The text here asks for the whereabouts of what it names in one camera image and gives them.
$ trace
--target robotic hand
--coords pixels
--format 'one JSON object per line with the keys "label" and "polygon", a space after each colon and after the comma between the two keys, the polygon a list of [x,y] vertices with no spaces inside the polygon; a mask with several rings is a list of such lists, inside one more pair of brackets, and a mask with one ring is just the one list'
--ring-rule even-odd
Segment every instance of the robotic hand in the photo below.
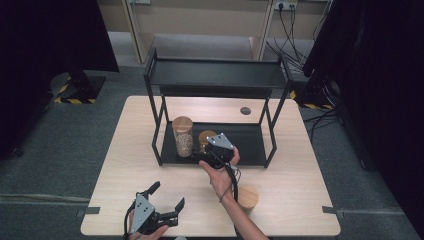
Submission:
{"label": "robotic hand", "polygon": [[223,168],[234,157],[234,146],[221,133],[219,135],[207,137],[208,145],[205,152],[194,152],[192,159],[195,161],[204,160],[215,169]]}
{"label": "robotic hand", "polygon": [[160,187],[160,182],[155,182],[148,190],[137,193],[136,199],[128,209],[125,216],[124,238],[128,239],[127,233],[127,218],[131,210],[134,209],[134,219],[130,229],[130,233],[140,232],[149,235],[156,231],[158,228],[168,225],[170,227],[178,226],[178,214],[184,208],[184,198],[177,204],[175,211],[160,214],[155,211],[155,207],[149,202],[149,194],[152,195]]}

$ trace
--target yellow and black tape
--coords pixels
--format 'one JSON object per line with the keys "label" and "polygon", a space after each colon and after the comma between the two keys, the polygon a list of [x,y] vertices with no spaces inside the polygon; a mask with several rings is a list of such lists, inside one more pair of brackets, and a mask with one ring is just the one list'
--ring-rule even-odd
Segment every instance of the yellow and black tape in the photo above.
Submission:
{"label": "yellow and black tape", "polygon": [[56,99],[54,100],[55,103],[71,103],[71,104],[93,104],[96,99],[95,98],[83,98],[80,97],[78,92],[75,92],[75,89],[70,89],[72,85],[71,78],[68,78],[68,80],[65,82],[63,87],[59,90],[59,93],[57,94]]}
{"label": "yellow and black tape", "polygon": [[314,103],[302,103],[296,97],[296,92],[294,90],[292,90],[290,92],[290,98],[293,99],[300,108],[333,109],[333,106],[331,106],[330,104],[320,104],[320,105],[317,105],[317,104],[314,104]]}

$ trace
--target round wooden lid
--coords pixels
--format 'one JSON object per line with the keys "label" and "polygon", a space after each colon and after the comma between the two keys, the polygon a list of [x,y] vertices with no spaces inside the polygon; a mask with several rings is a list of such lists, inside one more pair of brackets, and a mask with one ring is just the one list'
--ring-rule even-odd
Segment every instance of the round wooden lid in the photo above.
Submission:
{"label": "round wooden lid", "polygon": [[202,145],[208,145],[208,140],[206,139],[206,137],[212,137],[215,136],[216,133],[214,131],[211,130],[205,130],[203,132],[201,132],[199,134],[199,142]]}
{"label": "round wooden lid", "polygon": [[172,128],[180,133],[187,132],[193,128],[193,121],[186,116],[177,117],[172,121]]}
{"label": "round wooden lid", "polygon": [[259,202],[259,195],[252,186],[239,187],[238,202],[243,208],[252,209]]}

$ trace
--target black curtain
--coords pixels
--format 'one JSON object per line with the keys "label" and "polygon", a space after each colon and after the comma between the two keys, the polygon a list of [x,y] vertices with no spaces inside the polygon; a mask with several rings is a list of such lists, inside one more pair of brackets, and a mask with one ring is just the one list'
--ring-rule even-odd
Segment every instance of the black curtain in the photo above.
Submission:
{"label": "black curtain", "polygon": [[82,70],[119,71],[97,1],[1,1],[0,159],[51,99],[53,77]]}
{"label": "black curtain", "polygon": [[342,7],[331,10],[305,64],[309,86],[337,83],[362,147],[424,238],[424,1],[334,3]]}

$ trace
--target black metal shelf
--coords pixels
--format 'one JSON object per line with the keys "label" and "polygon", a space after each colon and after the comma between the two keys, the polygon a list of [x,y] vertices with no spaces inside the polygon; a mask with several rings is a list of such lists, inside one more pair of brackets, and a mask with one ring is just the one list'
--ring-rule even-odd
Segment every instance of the black metal shelf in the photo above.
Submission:
{"label": "black metal shelf", "polygon": [[[199,136],[202,131],[211,130],[217,134],[223,132],[231,143],[239,149],[243,161],[240,165],[247,166],[264,166],[266,163],[266,155],[264,142],[262,138],[261,127],[257,124],[225,124],[225,123],[193,123],[193,136]],[[195,150],[199,150],[199,139],[193,138]],[[165,137],[161,152],[162,163],[187,163],[193,164],[190,158],[182,158],[177,154],[174,133],[172,130],[172,122],[166,126]]]}
{"label": "black metal shelf", "polygon": [[[165,100],[168,96],[184,96],[264,99],[265,104],[257,123],[194,123],[193,140],[194,146],[199,147],[197,136],[200,132],[204,130],[222,132],[240,150],[243,159],[240,164],[268,167],[277,149],[273,129],[293,82],[284,57],[274,62],[169,59],[159,58],[156,49],[153,48],[146,63],[144,80],[156,123],[152,147],[159,165],[193,163],[177,155],[172,120],[168,117]],[[159,109],[156,108],[152,86],[158,86],[162,95]],[[271,118],[268,101],[274,89],[284,91]],[[162,152],[159,154],[156,141],[164,116],[167,126]],[[264,118],[269,126],[272,143],[268,157],[261,130]]]}

